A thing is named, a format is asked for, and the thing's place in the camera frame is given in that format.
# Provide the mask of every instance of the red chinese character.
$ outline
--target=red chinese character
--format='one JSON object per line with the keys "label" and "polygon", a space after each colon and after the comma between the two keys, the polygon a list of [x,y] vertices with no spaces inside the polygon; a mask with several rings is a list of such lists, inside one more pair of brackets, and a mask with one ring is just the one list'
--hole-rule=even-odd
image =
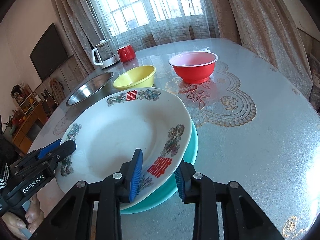
{"label": "red chinese character", "polygon": [[167,167],[171,164],[172,159],[159,157],[147,170],[153,176],[159,178],[162,174],[164,174]]}
{"label": "red chinese character", "polygon": [[127,101],[136,100],[137,90],[127,92]]}

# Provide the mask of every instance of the bowl base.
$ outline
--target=bowl base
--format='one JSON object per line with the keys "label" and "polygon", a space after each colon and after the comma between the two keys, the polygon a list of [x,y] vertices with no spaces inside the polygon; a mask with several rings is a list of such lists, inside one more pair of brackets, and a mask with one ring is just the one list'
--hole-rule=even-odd
{"label": "bowl base", "polygon": [[201,83],[204,83],[206,81],[209,80],[210,77],[206,77],[206,78],[203,78],[203,79],[197,79],[197,80],[191,80],[191,79],[182,79],[185,83],[188,83],[188,84],[201,84]]}

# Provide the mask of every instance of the television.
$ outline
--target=television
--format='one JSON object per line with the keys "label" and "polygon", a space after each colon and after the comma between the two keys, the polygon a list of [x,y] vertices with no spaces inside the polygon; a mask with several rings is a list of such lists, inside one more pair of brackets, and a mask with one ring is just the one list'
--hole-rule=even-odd
{"label": "television", "polygon": [[42,81],[68,59],[54,23],[40,38],[30,54],[30,59]]}

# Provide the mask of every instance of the red mug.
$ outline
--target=red mug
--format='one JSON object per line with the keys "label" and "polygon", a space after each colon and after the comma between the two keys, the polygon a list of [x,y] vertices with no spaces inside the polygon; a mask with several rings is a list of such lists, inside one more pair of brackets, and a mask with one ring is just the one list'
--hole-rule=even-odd
{"label": "red mug", "polygon": [[127,45],[122,48],[119,48],[118,54],[122,63],[130,61],[136,57],[136,53],[134,52],[131,45]]}

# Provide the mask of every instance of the window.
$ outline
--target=window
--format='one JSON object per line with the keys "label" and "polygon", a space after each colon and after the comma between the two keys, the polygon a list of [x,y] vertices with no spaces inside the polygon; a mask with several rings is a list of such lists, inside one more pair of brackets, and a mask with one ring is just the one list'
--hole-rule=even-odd
{"label": "window", "polygon": [[201,15],[200,0],[98,0],[112,36],[183,16]]}

